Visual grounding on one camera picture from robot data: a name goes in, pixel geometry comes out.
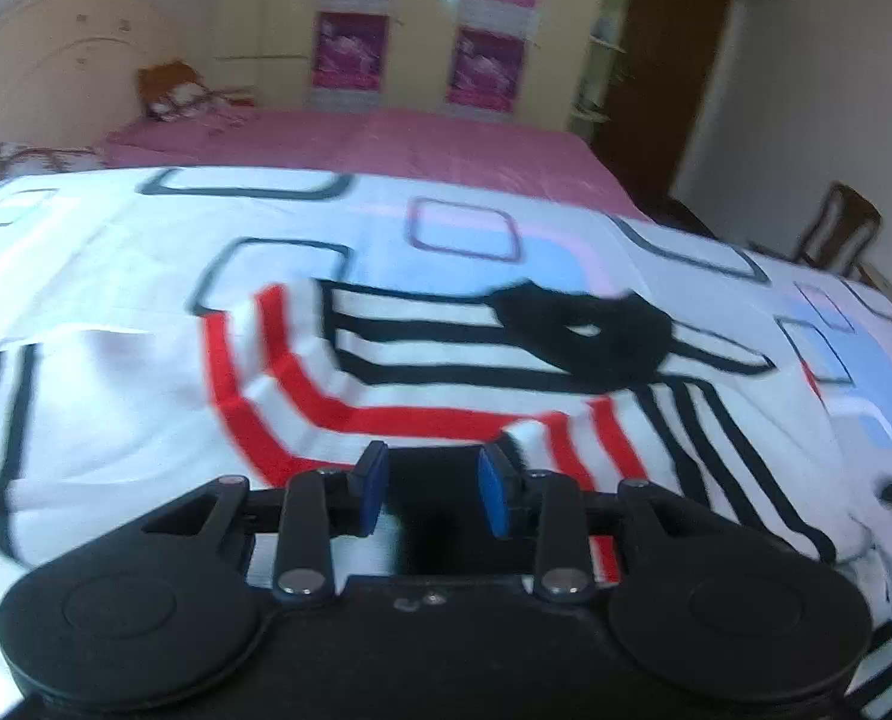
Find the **striped knit sweater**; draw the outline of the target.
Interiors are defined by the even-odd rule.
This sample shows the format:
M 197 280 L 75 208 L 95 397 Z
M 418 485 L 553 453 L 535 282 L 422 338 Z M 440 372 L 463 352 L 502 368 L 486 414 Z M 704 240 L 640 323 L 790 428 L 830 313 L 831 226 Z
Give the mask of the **striped knit sweater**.
M 851 408 L 777 332 L 521 283 L 451 298 L 299 280 L 159 332 L 57 328 L 0 348 L 0 598 L 32 567 L 218 476 L 278 488 L 391 449 L 372 548 L 343 574 L 485 551 L 477 455 L 586 491 L 649 479 L 838 567 L 875 634 L 852 683 L 892 718 L 892 538 L 833 421 Z M 16 699 L 0 656 L 0 710 Z

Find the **dark wooden chair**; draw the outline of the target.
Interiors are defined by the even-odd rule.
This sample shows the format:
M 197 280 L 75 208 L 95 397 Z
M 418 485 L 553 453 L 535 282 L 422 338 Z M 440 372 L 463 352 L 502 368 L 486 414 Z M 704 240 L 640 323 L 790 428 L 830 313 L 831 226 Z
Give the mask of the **dark wooden chair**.
M 828 187 L 820 211 L 798 238 L 791 255 L 748 242 L 748 249 L 773 259 L 849 278 L 882 229 L 884 218 L 872 202 L 842 182 Z

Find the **patterned white bed sheet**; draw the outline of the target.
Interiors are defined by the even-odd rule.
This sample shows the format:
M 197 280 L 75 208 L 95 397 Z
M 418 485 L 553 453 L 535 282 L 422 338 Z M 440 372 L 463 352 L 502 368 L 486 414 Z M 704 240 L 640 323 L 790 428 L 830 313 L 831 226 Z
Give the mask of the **patterned white bed sheet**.
M 892 305 L 841 277 L 646 221 L 343 172 L 149 167 L 0 182 L 0 348 L 153 333 L 299 280 L 451 298 L 532 283 L 777 332 L 892 538 Z M 272 592 L 286 484 L 223 475 L 32 567 L 0 598 L 0 718 L 870 718 L 872 606 L 838 567 L 649 479 L 584 497 L 596 591 L 532 595 L 532 539 L 441 572 Z

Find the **pink bed sheet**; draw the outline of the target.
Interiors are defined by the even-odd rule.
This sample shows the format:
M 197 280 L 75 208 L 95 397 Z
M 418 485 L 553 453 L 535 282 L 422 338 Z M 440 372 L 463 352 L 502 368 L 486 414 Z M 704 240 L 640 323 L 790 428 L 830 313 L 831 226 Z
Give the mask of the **pink bed sheet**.
M 260 166 L 353 172 L 516 193 L 640 220 L 617 177 L 579 137 L 446 115 L 226 107 L 138 119 L 99 142 L 110 167 Z

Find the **orange patterned pillow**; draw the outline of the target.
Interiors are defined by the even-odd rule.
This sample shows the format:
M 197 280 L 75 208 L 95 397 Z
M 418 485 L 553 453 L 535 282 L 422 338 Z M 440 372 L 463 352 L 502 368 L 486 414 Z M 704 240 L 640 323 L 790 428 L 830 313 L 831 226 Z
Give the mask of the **orange patterned pillow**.
M 197 119 L 233 107 L 256 105 L 256 96 L 249 88 L 211 88 L 195 68 L 182 60 L 138 68 L 135 85 L 146 117 L 158 122 Z

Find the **lower right purple poster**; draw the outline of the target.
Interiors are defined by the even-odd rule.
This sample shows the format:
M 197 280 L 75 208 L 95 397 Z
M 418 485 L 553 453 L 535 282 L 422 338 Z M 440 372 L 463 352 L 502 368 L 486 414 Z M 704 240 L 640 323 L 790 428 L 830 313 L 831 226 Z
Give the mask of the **lower right purple poster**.
M 525 43 L 519 37 L 460 28 L 446 91 L 451 106 L 512 114 L 524 68 Z

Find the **lower left purple poster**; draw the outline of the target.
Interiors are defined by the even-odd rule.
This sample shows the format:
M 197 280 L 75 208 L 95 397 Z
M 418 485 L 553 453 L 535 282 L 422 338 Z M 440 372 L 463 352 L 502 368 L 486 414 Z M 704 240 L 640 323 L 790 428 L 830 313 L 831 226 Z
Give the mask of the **lower left purple poster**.
M 313 88 L 368 91 L 382 88 L 389 18 L 324 11 L 317 20 Z

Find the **white patterned pillow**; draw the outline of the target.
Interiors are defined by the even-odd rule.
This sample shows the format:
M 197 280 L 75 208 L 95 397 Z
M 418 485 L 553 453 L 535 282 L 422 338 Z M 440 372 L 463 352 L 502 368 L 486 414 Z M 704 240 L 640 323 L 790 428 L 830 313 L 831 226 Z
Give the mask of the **white patterned pillow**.
M 42 176 L 106 169 L 103 153 L 94 148 L 44 148 L 21 142 L 0 142 L 0 177 Z

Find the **cream built-in wardrobe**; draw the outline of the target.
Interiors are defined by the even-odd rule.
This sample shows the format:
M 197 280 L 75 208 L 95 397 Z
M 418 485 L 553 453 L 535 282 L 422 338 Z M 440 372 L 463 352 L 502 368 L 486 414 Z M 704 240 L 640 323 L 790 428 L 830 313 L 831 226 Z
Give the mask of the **cream built-in wardrobe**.
M 249 88 L 274 109 L 327 112 L 423 110 L 480 122 L 516 122 L 545 130 L 569 125 L 597 0 L 539 0 L 532 8 L 493 0 L 217 0 L 213 75 Z M 313 88 L 320 13 L 389 18 L 382 88 Z M 524 68 L 512 114 L 446 103 L 460 28 L 519 37 Z

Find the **cream wooden headboard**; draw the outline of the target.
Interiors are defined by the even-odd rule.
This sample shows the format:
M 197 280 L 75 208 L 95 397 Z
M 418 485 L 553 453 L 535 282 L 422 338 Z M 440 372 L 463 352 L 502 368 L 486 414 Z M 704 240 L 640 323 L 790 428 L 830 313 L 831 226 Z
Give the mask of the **cream wooden headboard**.
M 26 0 L 0 16 L 0 142 L 91 145 L 142 112 L 137 71 L 181 54 L 145 0 Z

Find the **dark brown wooden door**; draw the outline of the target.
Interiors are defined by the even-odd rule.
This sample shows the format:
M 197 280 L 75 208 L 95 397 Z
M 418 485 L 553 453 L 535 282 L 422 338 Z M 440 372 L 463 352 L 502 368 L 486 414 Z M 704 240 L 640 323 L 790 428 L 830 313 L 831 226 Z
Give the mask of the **dark brown wooden door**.
M 732 0 L 629 0 L 592 151 L 647 216 L 665 211 Z

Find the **cream corner shelf unit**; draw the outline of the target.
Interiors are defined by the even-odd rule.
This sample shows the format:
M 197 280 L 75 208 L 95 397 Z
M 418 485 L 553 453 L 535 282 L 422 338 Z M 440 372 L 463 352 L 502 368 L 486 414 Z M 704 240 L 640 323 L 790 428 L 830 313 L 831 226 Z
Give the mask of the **cream corner shelf unit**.
M 629 0 L 597 0 L 590 21 L 584 64 L 574 93 L 569 130 L 590 145 L 596 130 L 608 121 L 605 98 L 613 70 L 624 55 L 620 46 Z

